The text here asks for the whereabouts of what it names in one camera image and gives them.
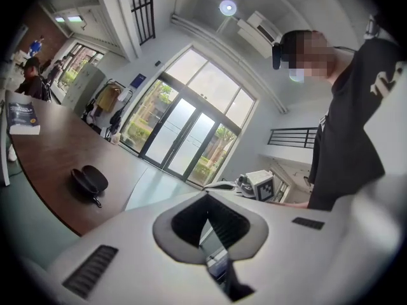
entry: floor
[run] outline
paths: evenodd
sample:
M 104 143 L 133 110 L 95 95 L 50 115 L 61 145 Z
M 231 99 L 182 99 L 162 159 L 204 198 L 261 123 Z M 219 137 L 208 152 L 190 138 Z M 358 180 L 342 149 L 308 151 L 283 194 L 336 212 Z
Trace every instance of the floor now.
M 16 163 L 9 163 L 10 185 L 0 187 L 1 218 L 16 251 L 41 267 L 50 263 L 79 237 L 42 203 Z M 198 191 L 148 164 L 136 184 L 126 210 L 143 207 L 184 193 Z

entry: black slot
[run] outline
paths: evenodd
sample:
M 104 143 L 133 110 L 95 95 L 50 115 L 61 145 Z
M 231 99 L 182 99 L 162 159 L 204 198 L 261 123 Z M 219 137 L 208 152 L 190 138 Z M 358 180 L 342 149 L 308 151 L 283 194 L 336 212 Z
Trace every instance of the black slot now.
M 273 43 L 274 42 L 274 38 L 269 34 L 269 33 L 267 33 L 267 30 L 265 30 L 264 28 L 262 28 L 262 26 L 258 26 L 257 27 L 257 29 L 260 31 L 260 33 L 262 33 L 264 36 L 266 36 L 267 37 L 267 39 L 270 41 L 270 43 Z
M 104 271 L 112 262 L 118 249 L 99 246 L 63 283 L 65 288 L 86 299 L 96 286 Z
M 295 218 L 293 220 L 293 223 L 302 225 L 302 226 L 306 226 L 309 228 L 318 229 L 319 231 L 322 229 L 323 225 L 325 224 L 322 221 L 316 221 L 316 220 L 301 218 L 301 217 Z

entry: backpack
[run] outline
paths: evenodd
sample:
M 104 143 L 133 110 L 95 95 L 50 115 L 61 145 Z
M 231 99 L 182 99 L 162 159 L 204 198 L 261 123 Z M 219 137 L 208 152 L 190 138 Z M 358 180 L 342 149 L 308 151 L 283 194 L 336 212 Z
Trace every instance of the backpack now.
M 41 76 L 41 87 L 43 89 L 41 94 L 41 100 L 52 103 L 50 83 L 43 76 Z

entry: railing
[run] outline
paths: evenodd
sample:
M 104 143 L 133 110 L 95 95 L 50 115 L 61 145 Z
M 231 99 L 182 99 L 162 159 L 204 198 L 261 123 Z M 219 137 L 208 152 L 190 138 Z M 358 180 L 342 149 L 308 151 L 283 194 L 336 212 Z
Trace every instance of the railing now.
M 149 39 L 155 38 L 153 0 L 132 0 L 132 1 L 133 1 L 132 13 L 134 13 L 135 23 L 137 24 L 137 31 L 139 33 L 139 42 L 140 45 L 143 45 Z
M 314 148 L 318 128 L 272 129 L 269 145 Z

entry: wooden table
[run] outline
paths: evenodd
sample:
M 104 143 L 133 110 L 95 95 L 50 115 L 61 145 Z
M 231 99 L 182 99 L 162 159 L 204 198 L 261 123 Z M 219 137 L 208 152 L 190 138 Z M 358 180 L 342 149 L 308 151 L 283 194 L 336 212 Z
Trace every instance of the wooden table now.
M 34 105 L 39 135 L 11 135 L 11 141 L 32 188 L 55 216 L 81 236 L 124 211 L 146 164 L 104 140 L 64 106 L 12 91 L 6 92 L 8 102 Z M 85 165 L 98 168 L 109 181 L 99 196 L 102 208 L 72 185 L 71 169 Z

